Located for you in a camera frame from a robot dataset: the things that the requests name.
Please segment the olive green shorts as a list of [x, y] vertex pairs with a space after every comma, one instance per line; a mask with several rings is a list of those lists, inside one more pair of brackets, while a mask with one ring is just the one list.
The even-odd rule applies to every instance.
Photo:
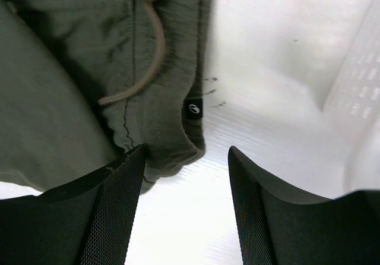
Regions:
[[205, 154], [213, 0], [1, 0], [1, 181], [46, 191], [140, 144], [143, 193]]

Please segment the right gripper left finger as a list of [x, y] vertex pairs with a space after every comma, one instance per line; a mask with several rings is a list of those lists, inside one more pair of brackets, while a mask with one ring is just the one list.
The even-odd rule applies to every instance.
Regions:
[[146, 152], [44, 192], [1, 201], [1, 264], [124, 264]]

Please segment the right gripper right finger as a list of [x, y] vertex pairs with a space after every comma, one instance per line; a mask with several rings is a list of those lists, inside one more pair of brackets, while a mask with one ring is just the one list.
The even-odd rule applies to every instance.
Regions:
[[328, 199], [228, 152], [244, 264], [378, 264], [379, 191]]

